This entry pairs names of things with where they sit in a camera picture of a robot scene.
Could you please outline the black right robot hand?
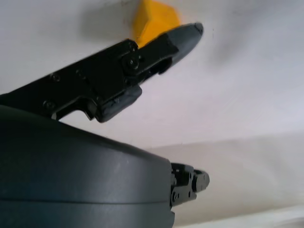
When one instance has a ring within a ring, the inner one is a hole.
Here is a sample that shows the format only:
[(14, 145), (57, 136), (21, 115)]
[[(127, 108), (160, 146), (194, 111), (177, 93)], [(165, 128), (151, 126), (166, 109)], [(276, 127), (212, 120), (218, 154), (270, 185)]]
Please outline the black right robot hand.
[(190, 23), (144, 47), (126, 39), (0, 97), (3, 228), (171, 228), (209, 175), (61, 123), (74, 111), (104, 123), (140, 85), (186, 57), (204, 32)]

